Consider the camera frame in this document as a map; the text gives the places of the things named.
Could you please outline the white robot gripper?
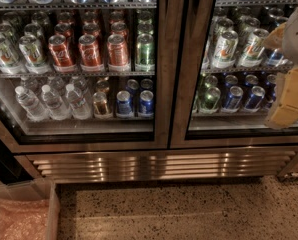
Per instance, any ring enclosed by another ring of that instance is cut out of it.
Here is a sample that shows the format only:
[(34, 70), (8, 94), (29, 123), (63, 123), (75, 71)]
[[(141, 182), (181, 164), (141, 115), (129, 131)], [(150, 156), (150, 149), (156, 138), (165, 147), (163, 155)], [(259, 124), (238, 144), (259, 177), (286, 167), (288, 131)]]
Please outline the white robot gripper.
[[(284, 56), (298, 64), (298, 7), (289, 17), (282, 41)], [(287, 73), (278, 73), (276, 78), (276, 100), (265, 119), (272, 129), (290, 127), (298, 120), (298, 65)]]

